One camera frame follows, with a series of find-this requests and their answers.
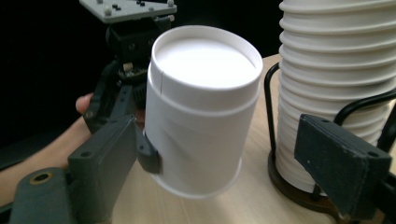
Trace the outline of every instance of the paper cup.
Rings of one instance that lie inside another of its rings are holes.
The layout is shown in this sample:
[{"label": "paper cup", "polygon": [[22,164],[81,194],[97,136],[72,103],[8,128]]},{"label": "paper cup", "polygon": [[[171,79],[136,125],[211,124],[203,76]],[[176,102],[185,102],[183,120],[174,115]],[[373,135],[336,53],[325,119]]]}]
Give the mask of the paper cup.
[{"label": "paper cup", "polygon": [[280,9],[293,12],[334,12],[394,5],[393,0],[284,0]]},{"label": "paper cup", "polygon": [[302,179],[300,176],[296,174],[297,171],[304,171],[304,167],[299,165],[293,165],[287,163],[284,156],[280,154],[281,150],[276,151],[276,168],[279,171],[280,175],[292,184],[295,188],[304,190],[306,192],[312,191],[313,187],[315,186],[315,181],[312,177],[309,180]]},{"label": "paper cup", "polygon": [[333,30],[354,33],[370,27],[388,27],[396,24],[396,3],[382,7],[360,9],[289,12],[284,10],[283,22],[296,27],[310,27],[313,30]]},{"label": "paper cup", "polygon": [[314,99],[324,100],[359,100],[379,95],[396,88],[396,78],[366,86],[333,87],[327,86],[324,81],[321,85],[306,84],[293,79],[291,74],[282,71],[279,82],[289,91]]},{"label": "paper cup", "polygon": [[329,28],[329,27],[311,27],[296,25],[293,23],[286,22],[283,18],[279,21],[279,25],[284,30],[293,31],[296,33],[304,33],[311,35],[348,35],[348,34],[367,34],[370,32],[379,32],[382,30],[394,29],[396,27],[396,21],[390,21],[388,23],[383,23],[379,25],[372,26],[359,26],[354,28]]},{"label": "paper cup", "polygon": [[[279,98],[279,115],[285,120],[288,129],[292,129],[297,132],[298,124],[300,121],[300,116],[302,114],[311,114],[324,119],[334,120],[336,114],[319,114],[308,112],[303,109],[298,109],[293,105],[290,105],[286,101]],[[383,120],[387,116],[389,112],[389,105],[376,105],[368,108],[363,108],[355,111],[351,115],[349,115],[346,120],[343,122],[343,127],[351,132],[361,131],[366,129],[367,127],[376,127],[376,130],[380,130],[381,125],[383,125]]]},{"label": "paper cup", "polygon": [[281,60],[279,67],[282,72],[290,75],[299,82],[311,85],[334,87],[356,87],[373,85],[396,78],[396,63],[387,63],[370,68],[357,68],[347,70],[312,68]]},{"label": "paper cup", "polygon": [[311,68],[347,70],[382,66],[396,62],[396,45],[386,49],[374,49],[364,52],[314,52],[281,45],[279,54],[290,63]]},{"label": "paper cup", "polygon": [[215,196],[240,170],[262,56],[238,35],[199,25],[165,32],[151,55],[145,132],[162,158],[153,177],[181,197]]},{"label": "paper cup", "polygon": [[296,49],[339,53],[389,48],[396,45],[395,37],[396,26],[393,29],[366,34],[343,35],[311,35],[284,30],[279,39],[283,44]]}]

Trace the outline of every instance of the finger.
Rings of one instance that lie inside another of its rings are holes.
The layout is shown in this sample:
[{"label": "finger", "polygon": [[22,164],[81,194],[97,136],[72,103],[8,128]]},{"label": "finger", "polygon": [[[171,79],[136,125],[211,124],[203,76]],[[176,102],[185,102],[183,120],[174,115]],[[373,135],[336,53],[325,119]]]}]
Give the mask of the finger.
[{"label": "finger", "polygon": [[76,100],[76,110],[78,113],[83,114],[88,109],[90,105],[90,100],[93,96],[93,93],[86,94],[85,96],[80,96]]},{"label": "finger", "polygon": [[137,109],[134,112],[134,116],[136,117],[135,123],[140,128],[140,130],[143,130],[145,128],[146,110]]}]

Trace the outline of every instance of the black background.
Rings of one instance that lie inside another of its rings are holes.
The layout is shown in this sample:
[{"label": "black background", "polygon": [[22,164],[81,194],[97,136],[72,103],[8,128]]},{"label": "black background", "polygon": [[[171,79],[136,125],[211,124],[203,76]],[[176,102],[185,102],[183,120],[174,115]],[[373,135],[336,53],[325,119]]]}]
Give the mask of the black background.
[{"label": "black background", "polygon": [[[280,47],[280,1],[179,0],[174,26],[205,24],[244,37],[262,57]],[[78,0],[6,1],[0,8],[0,147],[57,127],[79,114],[113,59],[106,25]]]}]

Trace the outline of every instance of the stack of paper cups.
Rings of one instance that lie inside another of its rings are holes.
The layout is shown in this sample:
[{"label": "stack of paper cups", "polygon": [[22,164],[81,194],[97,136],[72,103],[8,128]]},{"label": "stack of paper cups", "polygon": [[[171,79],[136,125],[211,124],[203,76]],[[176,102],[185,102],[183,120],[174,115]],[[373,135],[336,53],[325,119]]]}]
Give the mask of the stack of paper cups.
[{"label": "stack of paper cups", "polygon": [[[349,103],[396,88],[396,1],[284,0],[279,7],[276,166],[294,187],[312,192],[314,180],[293,156],[299,117],[333,120]],[[388,112],[389,104],[373,105],[343,127],[375,146]]]}]

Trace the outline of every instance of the table surface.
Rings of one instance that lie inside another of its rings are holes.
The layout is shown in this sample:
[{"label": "table surface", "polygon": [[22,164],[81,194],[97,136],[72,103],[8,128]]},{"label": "table surface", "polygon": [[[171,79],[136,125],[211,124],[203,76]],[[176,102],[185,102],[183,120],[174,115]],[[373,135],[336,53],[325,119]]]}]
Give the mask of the table surface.
[{"label": "table surface", "polygon": [[[278,54],[263,58],[262,83],[266,72],[280,59]],[[271,83],[273,105],[277,105],[278,73]],[[244,148],[242,169],[230,189],[211,199],[183,199],[162,189],[136,162],[114,207],[113,224],[336,223],[331,216],[301,207],[277,190],[267,170],[270,150],[262,89]],[[396,150],[391,153],[394,158]],[[391,167],[394,174],[395,163]]]}]

